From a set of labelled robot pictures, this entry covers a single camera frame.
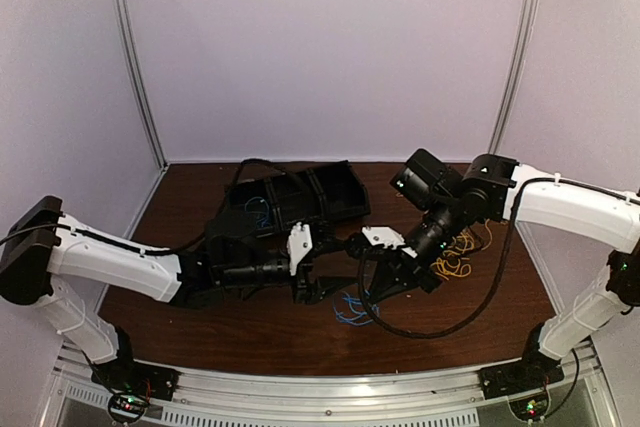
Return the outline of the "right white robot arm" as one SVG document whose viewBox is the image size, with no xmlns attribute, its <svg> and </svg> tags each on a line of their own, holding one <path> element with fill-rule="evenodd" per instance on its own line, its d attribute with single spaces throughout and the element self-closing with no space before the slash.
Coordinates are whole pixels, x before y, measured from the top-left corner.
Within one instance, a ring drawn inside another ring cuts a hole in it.
<svg viewBox="0 0 640 427">
<path fill-rule="evenodd" d="M 463 230 L 487 220 L 538 224 L 600 241 L 612 251 L 596 279 L 561 313 L 533 329 L 522 359 L 513 366 L 519 387 L 535 387 L 585 338 L 618 314 L 639 305 L 639 197 L 568 179 L 495 154 L 476 157 L 459 173 L 424 149 L 416 150 L 391 185 L 422 214 L 402 236 L 388 227 L 365 227 L 353 237 L 359 261 L 357 286 L 369 317 L 397 336 L 434 340 L 471 324 L 488 307 L 506 270 L 506 239 L 492 284 L 464 320 L 437 332 L 402 330 L 383 321 L 374 305 L 441 279 L 434 264 Z"/>
</svg>

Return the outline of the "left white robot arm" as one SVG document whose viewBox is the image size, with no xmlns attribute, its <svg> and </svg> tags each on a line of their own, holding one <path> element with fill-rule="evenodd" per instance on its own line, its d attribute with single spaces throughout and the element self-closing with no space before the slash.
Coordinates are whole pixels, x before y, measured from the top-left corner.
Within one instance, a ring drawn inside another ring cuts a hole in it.
<svg viewBox="0 0 640 427">
<path fill-rule="evenodd" d="M 315 257 L 343 247 L 324 224 L 296 223 L 285 252 L 278 252 L 259 244 L 249 213 L 225 209 L 206 224 L 194 248 L 160 249 L 95 230 L 61 207 L 59 198 L 44 197 L 2 239 L 1 296 L 41 309 L 58 333 L 123 391 L 144 380 L 128 335 L 87 308 L 65 276 L 184 308 L 208 307 L 231 289 L 280 286 L 291 288 L 295 302 L 313 305 L 356 281 L 312 277 Z"/>
</svg>

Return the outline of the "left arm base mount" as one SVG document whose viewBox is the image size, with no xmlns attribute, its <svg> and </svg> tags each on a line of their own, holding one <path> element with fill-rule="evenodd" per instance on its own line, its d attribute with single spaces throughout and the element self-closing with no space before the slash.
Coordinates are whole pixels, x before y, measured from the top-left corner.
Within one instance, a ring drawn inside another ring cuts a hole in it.
<svg viewBox="0 0 640 427">
<path fill-rule="evenodd" d="M 109 393 L 107 413 L 118 424 L 132 424 L 142 419 L 152 400 L 171 401 L 178 385 L 175 369 L 135 362 L 128 372 L 91 364 L 94 383 Z"/>
</svg>

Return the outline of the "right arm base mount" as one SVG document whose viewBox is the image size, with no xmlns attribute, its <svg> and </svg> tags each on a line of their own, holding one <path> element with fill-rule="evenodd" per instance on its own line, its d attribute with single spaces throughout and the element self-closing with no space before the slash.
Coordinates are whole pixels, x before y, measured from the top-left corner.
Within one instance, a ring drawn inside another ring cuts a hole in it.
<svg viewBox="0 0 640 427">
<path fill-rule="evenodd" d="M 486 400 L 505 398 L 511 414 L 519 421 L 540 421 L 551 410 L 548 388 L 564 380 L 564 372 L 556 367 L 549 373 L 540 368 L 512 362 L 479 371 L 479 380 Z"/>
</svg>

